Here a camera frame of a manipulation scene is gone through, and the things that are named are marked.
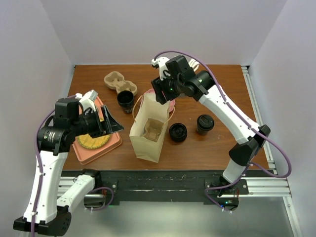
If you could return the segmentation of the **beige paper takeout bag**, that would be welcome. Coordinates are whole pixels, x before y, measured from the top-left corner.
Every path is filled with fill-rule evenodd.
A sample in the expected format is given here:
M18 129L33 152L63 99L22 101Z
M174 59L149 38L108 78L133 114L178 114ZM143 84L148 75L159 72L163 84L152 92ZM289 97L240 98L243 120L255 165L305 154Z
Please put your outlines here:
M137 158L158 163L168 122L175 108L171 102L163 105L157 102L153 92L144 93L138 103L138 113L132 110L134 123L129 138Z

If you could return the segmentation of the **stack of black cups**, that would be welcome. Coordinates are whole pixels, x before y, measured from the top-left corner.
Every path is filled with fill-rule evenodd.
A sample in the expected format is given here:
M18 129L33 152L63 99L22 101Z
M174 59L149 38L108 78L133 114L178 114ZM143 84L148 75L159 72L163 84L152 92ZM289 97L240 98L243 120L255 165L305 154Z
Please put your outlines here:
M131 114L134 106L135 96L129 90L121 91L117 95L117 101L126 114Z

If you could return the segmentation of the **beige cardboard cup carrier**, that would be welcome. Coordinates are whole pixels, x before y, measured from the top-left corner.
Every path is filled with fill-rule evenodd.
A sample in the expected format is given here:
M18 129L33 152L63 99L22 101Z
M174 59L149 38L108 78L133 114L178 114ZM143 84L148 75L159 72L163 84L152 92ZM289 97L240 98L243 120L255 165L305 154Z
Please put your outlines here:
M163 125L163 122L149 118L145 123L142 136L150 141L157 142L161 135Z

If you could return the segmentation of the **black coffee cup lid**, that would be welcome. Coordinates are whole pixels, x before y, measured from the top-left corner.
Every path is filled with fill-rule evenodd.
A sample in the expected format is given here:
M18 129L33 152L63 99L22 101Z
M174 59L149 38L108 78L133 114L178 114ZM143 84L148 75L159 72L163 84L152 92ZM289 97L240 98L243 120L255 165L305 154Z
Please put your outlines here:
M197 118L197 128L200 130L210 131L215 125L214 119L212 116L203 114Z

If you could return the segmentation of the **black takeout coffee cup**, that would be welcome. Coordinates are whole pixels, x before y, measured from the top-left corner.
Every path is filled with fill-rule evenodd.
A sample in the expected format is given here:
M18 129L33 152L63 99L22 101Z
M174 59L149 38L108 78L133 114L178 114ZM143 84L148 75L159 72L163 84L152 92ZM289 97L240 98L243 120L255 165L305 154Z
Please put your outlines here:
M208 132L211 131L212 129L213 129L212 126L203 127L203 126L200 126L199 124L197 125L197 133L201 136L207 135Z

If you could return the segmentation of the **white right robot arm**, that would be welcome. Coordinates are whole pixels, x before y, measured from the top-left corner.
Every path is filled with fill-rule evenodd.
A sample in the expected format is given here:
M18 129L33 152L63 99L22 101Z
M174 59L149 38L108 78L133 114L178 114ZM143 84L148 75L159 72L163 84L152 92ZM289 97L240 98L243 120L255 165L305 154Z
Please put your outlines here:
M231 132L236 145L229 151L230 161L216 186L231 194L237 181L265 143L271 130L250 119L215 83L208 71L196 73L184 56L172 59L152 59L151 66L159 70L159 77L151 84L156 101L165 104L184 94L208 108Z

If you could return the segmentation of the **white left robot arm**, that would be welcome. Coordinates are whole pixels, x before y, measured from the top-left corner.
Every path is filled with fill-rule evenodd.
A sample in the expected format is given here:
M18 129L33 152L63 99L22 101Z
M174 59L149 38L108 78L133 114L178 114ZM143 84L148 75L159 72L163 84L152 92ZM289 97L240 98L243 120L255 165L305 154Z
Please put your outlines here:
M58 197L64 163L71 145L81 135L98 138L124 128L101 106L100 120L93 101L85 105L74 96L61 98L54 111L45 118L35 136L37 166L26 211L13 223L13 229L31 236L61 237L71 223L72 213L88 193L96 194L105 187L101 173L84 169L71 187Z

